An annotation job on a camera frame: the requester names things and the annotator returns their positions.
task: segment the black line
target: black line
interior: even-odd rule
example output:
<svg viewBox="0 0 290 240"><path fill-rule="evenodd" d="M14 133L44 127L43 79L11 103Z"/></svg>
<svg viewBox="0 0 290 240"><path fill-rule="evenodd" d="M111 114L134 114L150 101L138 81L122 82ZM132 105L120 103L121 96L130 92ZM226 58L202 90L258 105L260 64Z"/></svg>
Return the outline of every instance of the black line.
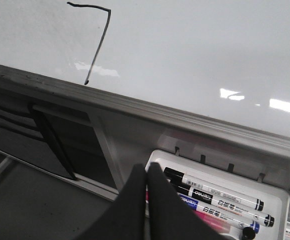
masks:
<svg viewBox="0 0 290 240"><path fill-rule="evenodd" d="M24 117L24 118L28 118L28 119L32 118L29 113L11 110L11 109L8 109L8 108L3 107L3 106L0 106L0 110L7 112L7 113L10 113L10 114L13 114L13 115L16 115L16 116L20 116L20 117Z"/></svg>
<svg viewBox="0 0 290 240"><path fill-rule="evenodd" d="M27 138L30 138L30 139L37 140L37 141L45 143L44 139L40 138L38 136L33 136L33 135L27 134L25 132L18 131L16 129L13 129L13 128L10 128L10 127L7 127L7 126L3 126L3 125L0 125L0 128L1 129L5 129L5 130L10 131L10 132L13 132L15 134L19 134L19 135L22 135L24 137L27 137Z"/></svg>
<svg viewBox="0 0 290 240"><path fill-rule="evenodd" d="M15 124L15 125L18 125L20 127L23 127L23 128L26 128L26 129L31 129L31 130L34 130L36 132L39 132L38 128L35 127L35 126L31 126L31 125L27 125L26 123L15 121L15 120L10 119L10 118L8 118L8 117L6 117L4 115L1 115L1 114L0 114L0 119L4 119L5 121L10 122L10 123Z"/></svg>
<svg viewBox="0 0 290 240"><path fill-rule="evenodd" d="M101 35L98 48L96 50L96 53L94 55L93 61L91 63L91 66L89 68L89 71L88 71L88 74L87 74L87 77L86 77L86 80L85 80L85 83L84 83L84 85L87 85L89 83L89 78L90 78L90 75L91 75L91 72L92 72L92 68L93 68L93 66L95 64L96 58L97 58L97 56L99 54L99 51L101 49L101 46L103 44L103 40L105 38L105 34L106 34L106 31L107 31L107 28L109 27L112 11L110 9L108 9L108 8L105 8L105 7L102 7L102 6L97 6L97 5L75 4L75 3L71 3L69 1L67 2L67 4L69 4L69 5L73 6L73 7L78 7L78 8L94 8L94 9L100 9L100 10L103 10L103 11L106 11L107 12L106 25L104 27L103 34Z"/></svg>

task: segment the deli brand logo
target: deli brand logo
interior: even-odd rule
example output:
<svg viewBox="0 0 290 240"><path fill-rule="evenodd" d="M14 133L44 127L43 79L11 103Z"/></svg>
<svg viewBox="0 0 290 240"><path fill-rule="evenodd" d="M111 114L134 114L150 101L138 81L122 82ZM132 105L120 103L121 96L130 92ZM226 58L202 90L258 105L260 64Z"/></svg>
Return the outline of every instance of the deli brand logo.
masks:
<svg viewBox="0 0 290 240"><path fill-rule="evenodd" d="M198 189L193 189L192 197L197 200L201 200L207 204L211 204L213 199L213 195L200 191Z"/></svg>
<svg viewBox="0 0 290 240"><path fill-rule="evenodd" d="M179 194L180 196L180 199L182 199L185 203L187 203L187 205L193 209L193 210L196 210L197 208L197 204L199 203L199 201L196 201L194 199L191 199L185 195L182 195L182 194Z"/></svg>

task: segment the white marker holder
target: white marker holder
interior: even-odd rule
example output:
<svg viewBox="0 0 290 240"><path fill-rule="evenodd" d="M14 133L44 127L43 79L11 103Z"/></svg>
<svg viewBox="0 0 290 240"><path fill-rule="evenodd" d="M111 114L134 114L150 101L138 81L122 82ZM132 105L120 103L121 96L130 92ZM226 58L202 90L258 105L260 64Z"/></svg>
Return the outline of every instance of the white marker holder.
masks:
<svg viewBox="0 0 290 240"><path fill-rule="evenodd" d="M285 190L219 170L162 150L154 150L151 153L145 167L146 170L148 170L152 162L159 163L162 170L169 167L184 174L219 185L223 188L231 189L262 200L264 202L262 212L273 216L275 218L275 223L273 227L260 226L259 233L256 234L255 240L284 240L288 209L290 206L290 195ZM235 233L238 234L238 231L232 231L231 233L233 233L235 239L239 239L239 236L235 235Z"/></svg>

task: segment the pink object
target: pink object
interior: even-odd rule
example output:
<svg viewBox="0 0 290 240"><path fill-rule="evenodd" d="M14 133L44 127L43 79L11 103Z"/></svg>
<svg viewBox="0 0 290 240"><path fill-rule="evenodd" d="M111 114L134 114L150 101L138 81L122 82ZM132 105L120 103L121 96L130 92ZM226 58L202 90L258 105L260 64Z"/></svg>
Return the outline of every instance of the pink object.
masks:
<svg viewBox="0 0 290 240"><path fill-rule="evenodd" d="M199 211L193 211L200 219L202 219L207 225L214 229L218 233L227 234L230 232L231 226L225 222L215 219L207 214Z"/></svg>

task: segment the black marker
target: black marker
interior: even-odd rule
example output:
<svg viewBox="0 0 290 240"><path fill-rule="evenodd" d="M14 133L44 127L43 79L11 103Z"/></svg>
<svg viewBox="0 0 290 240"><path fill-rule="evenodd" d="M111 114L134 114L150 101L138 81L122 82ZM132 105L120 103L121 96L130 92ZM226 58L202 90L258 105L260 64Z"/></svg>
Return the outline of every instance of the black marker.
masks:
<svg viewBox="0 0 290 240"><path fill-rule="evenodd" d="M237 202L227 200L218 195L213 195L199 189L196 189L192 186L183 184L183 183L175 183L173 180L170 181L170 184L176 189L178 193L190 196L194 199L203 201L207 204L213 205L215 207L227 210L231 213L237 214L244 218L257 221L259 224L265 227L272 227L274 225L274 217L267 213L263 213L261 211L257 211L248 206L244 206Z"/></svg>
<svg viewBox="0 0 290 240"><path fill-rule="evenodd" d="M231 200L233 202L242 204L258 211L263 210L264 202L259 200L258 198L247 196L245 194L230 190L228 188L218 186L216 184L201 180L194 176L187 175L183 172L176 171L169 167L165 167L164 173L168 178L173 179L176 182L193 186L196 189L211 193L213 195L218 195L222 198Z"/></svg>
<svg viewBox="0 0 290 240"><path fill-rule="evenodd" d="M192 208L195 211L207 214L215 219L218 219L224 223L227 223L239 229L243 229L245 227L253 228L255 233L258 233L260 230L260 225L253 220L249 220L246 219L245 217L238 216L229 211L225 211L218 207L214 207L203 201L199 201L192 197L185 196L184 194L178 193L178 195L180 199L183 200L183 202L185 202L190 208Z"/></svg>

